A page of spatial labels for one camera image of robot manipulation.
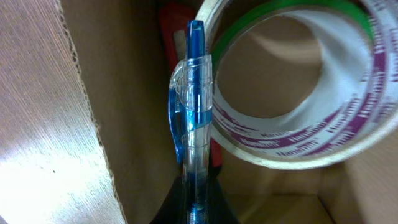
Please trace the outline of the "blue ballpoint pen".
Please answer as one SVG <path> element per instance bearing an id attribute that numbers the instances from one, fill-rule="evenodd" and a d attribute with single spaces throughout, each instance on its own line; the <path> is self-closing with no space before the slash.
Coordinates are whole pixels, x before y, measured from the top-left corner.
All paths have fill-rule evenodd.
<path id="1" fill-rule="evenodd" d="M 172 72 L 168 117 L 183 168 L 183 223 L 208 223 L 208 160 L 212 120 L 212 59 L 203 21 L 187 24 L 186 56 Z"/>

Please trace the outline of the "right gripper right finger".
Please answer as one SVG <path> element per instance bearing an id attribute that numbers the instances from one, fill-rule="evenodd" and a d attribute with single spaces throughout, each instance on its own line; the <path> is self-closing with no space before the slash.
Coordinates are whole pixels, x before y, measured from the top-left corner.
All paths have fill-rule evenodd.
<path id="1" fill-rule="evenodd" d="M 209 181 L 207 203 L 209 224 L 239 224 L 223 195 L 217 179 Z"/>

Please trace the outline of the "beige masking tape roll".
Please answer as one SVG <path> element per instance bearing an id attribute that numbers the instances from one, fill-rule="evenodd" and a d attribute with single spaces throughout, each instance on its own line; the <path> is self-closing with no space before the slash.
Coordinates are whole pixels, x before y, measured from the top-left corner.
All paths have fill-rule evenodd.
<path id="1" fill-rule="evenodd" d="M 205 1 L 212 51 L 239 17 L 268 1 Z M 389 129 L 378 114 L 397 100 L 397 2 L 349 1 L 363 9 L 373 44 L 359 25 L 325 9 L 266 16 L 236 35 L 213 65 L 216 142 L 236 157 L 283 170 L 348 159 Z"/>

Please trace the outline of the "brown cardboard box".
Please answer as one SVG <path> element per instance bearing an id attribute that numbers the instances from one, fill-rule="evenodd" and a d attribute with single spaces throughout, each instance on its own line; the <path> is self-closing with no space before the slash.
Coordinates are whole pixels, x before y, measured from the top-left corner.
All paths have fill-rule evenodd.
<path id="1" fill-rule="evenodd" d="M 155 1 L 62 1 L 115 196 L 149 223 L 178 174 L 166 122 L 167 69 Z M 377 144 L 324 168 L 275 170 L 222 150 L 226 207 L 239 223 L 397 224 L 397 100 Z"/>

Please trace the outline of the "orange utility knife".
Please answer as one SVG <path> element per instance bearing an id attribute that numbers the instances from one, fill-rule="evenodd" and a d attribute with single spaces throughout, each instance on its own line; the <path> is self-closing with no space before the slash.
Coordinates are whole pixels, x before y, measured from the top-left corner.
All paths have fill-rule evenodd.
<path id="1" fill-rule="evenodd" d="M 195 20 L 192 7 L 177 2 L 170 2 L 158 11 L 160 29 L 165 45 L 167 61 L 172 72 L 186 56 L 187 24 Z M 209 160 L 211 167 L 222 165 L 220 145 L 210 139 Z"/>

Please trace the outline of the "green tape roll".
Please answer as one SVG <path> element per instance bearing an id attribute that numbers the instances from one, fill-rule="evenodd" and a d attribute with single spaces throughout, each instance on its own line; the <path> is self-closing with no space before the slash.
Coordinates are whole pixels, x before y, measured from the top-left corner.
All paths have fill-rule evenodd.
<path id="1" fill-rule="evenodd" d="M 211 51 L 213 65 L 217 65 L 218 62 L 220 62 L 221 57 L 228 49 L 233 38 L 243 31 L 244 28 L 254 24 L 256 21 L 260 21 L 266 16 L 279 16 L 288 12 L 306 9 L 325 9 L 348 17 L 348 19 L 355 21 L 359 25 L 362 32 L 369 39 L 369 43 L 373 44 L 374 34 L 371 30 L 371 23 L 368 15 L 363 9 L 352 2 L 329 0 L 268 1 L 243 14 L 220 35 Z"/>

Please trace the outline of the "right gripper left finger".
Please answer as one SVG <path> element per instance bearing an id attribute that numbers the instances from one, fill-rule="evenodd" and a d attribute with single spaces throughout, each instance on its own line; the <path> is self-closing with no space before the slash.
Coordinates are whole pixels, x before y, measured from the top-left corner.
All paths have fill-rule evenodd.
<path id="1" fill-rule="evenodd" d="M 186 190 L 181 176 L 177 177 L 163 204 L 150 224 L 186 224 Z"/>

